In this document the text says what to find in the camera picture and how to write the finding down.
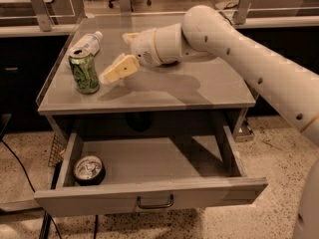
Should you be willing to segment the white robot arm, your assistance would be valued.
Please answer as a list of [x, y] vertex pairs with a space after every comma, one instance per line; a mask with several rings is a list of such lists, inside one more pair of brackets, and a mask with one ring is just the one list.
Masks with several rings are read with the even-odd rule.
[[243, 36], [216, 10], [194, 6], [182, 21], [125, 33], [128, 55], [119, 55], [100, 75], [103, 84], [174, 62], [219, 57], [286, 121], [319, 145], [319, 75]]

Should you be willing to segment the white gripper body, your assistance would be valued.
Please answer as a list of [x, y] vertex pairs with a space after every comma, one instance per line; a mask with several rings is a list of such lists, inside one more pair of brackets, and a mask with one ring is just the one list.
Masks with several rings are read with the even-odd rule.
[[155, 29], [138, 33], [131, 42], [131, 51], [143, 67], [151, 68], [161, 65], [161, 60], [156, 48]]

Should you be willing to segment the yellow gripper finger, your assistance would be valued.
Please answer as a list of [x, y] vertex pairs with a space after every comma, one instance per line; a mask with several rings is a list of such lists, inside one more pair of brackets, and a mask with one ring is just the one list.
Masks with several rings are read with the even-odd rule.
[[124, 33], [122, 38], [127, 45], [130, 45], [134, 38], [136, 38], [138, 35], [139, 33]]
[[120, 54], [99, 75], [101, 84], [106, 85], [121, 80], [138, 71], [140, 63], [134, 55]]

